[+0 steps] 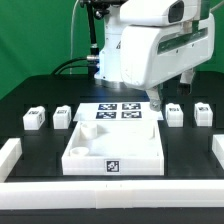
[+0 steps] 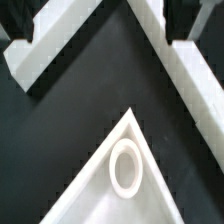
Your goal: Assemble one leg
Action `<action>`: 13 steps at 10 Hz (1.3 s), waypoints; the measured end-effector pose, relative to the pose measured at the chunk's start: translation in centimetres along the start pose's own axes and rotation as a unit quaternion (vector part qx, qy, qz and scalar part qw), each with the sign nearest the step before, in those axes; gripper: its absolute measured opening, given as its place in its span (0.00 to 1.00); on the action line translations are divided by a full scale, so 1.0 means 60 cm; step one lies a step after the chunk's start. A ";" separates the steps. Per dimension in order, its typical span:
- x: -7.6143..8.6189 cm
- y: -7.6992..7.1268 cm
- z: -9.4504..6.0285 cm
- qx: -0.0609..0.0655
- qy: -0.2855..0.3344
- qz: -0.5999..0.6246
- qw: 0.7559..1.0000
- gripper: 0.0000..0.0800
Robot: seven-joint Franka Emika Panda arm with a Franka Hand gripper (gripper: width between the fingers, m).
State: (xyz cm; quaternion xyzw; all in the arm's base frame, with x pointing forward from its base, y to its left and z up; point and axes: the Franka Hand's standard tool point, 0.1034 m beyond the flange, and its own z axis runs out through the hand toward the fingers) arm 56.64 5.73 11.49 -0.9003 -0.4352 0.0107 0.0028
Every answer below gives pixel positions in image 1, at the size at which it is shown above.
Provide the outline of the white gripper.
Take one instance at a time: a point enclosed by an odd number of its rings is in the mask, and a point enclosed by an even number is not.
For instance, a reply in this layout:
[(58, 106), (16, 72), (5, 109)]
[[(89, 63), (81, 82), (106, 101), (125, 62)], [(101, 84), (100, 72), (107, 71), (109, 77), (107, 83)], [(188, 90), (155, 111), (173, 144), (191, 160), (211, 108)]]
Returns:
[(182, 31), (181, 24), (159, 28), (132, 25), (122, 33), (121, 77), (127, 86), (147, 90), (153, 111), (162, 107), (162, 87), (158, 84), (182, 73), (178, 94), (187, 96), (195, 76), (191, 68), (212, 57), (215, 33), (212, 14), (201, 20), (192, 33)]

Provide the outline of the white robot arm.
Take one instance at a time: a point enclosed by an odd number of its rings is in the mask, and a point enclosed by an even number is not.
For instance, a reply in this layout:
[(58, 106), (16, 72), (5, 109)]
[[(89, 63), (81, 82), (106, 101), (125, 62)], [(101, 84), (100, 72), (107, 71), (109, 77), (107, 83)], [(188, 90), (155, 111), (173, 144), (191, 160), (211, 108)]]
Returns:
[(194, 68), (213, 54), (215, 21), (211, 0), (97, 0), (104, 20), (98, 84), (147, 93), (161, 109), (162, 84), (178, 76), (178, 91), (191, 92)]

